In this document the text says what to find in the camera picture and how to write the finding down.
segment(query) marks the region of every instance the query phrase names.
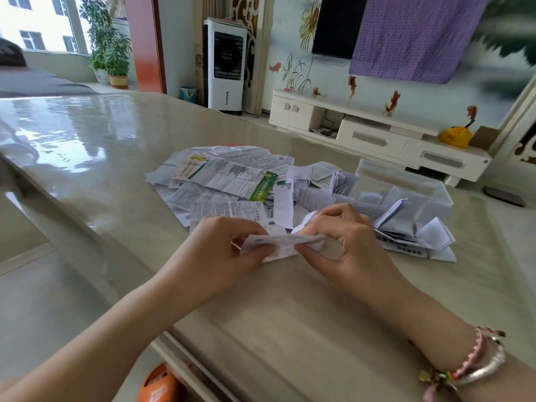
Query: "tower fan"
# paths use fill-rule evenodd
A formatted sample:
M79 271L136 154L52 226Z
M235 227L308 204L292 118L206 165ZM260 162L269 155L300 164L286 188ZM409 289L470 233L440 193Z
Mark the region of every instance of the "tower fan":
M241 113L248 30L242 23L216 18L203 23L207 107Z

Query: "purple cloth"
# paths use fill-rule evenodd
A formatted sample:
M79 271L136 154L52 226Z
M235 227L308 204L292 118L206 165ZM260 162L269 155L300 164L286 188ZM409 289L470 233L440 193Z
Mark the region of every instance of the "purple cloth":
M350 73L446 83L490 0L367 0Z

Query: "tv stand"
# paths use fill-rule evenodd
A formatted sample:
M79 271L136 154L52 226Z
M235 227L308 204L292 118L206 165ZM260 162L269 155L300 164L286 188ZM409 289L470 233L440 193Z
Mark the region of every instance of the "tv stand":
M460 149L439 142L445 129L438 124L408 118L403 113L372 107L350 106L351 101L328 99L314 94L273 91L270 124L279 131L297 133L305 139L399 167L421 166L446 174L445 184L455 187L460 179L476 182L492 161L480 148ZM345 114L336 138L315 134L326 110Z

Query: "tv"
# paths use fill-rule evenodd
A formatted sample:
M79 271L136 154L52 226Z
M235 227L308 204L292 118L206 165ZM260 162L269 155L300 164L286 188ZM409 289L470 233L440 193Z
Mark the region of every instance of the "tv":
M312 53L352 59L367 0L322 0Z

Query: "drawer handle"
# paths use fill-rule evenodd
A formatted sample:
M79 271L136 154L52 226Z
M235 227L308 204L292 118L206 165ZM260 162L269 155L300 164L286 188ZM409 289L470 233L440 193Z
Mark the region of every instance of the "drawer handle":
M387 140L383 138L373 137L372 135L362 134L360 132L354 131L352 138L358 139L363 142L372 143L378 145L378 147L385 147L387 145Z
M449 158L448 156L443 156L439 154L434 154L432 152L424 151L421 154L421 157L426 158L429 161L437 162L442 165L451 166L452 168L463 168L464 163L456 159Z

